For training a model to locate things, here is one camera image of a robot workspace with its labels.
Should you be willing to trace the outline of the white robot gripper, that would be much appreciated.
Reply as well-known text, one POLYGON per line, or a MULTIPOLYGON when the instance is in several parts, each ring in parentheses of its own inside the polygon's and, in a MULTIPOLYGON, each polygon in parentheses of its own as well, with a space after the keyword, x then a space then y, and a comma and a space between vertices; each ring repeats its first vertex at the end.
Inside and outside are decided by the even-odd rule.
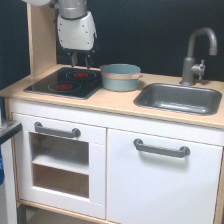
MULTIPOLYGON (((59 43, 63 48, 72 49, 70 52, 71 66, 77 65, 77 52, 74 50, 88 51, 94 46, 97 38, 95 23, 90 11, 85 17, 76 20, 66 20, 61 16, 57 18, 57 32, 59 43)), ((87 69, 92 66, 91 53, 85 55, 87 69)))

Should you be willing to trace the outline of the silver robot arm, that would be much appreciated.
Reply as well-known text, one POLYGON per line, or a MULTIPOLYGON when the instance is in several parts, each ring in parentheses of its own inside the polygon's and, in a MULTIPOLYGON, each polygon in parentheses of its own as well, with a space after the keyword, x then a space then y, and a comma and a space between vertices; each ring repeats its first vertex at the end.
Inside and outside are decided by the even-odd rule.
POLYGON ((93 65, 92 55, 97 49, 97 33, 87 0, 22 0, 35 6, 49 5, 56 9, 57 34, 62 48, 70 51, 71 65, 77 64, 77 53, 85 54, 87 68, 93 65))

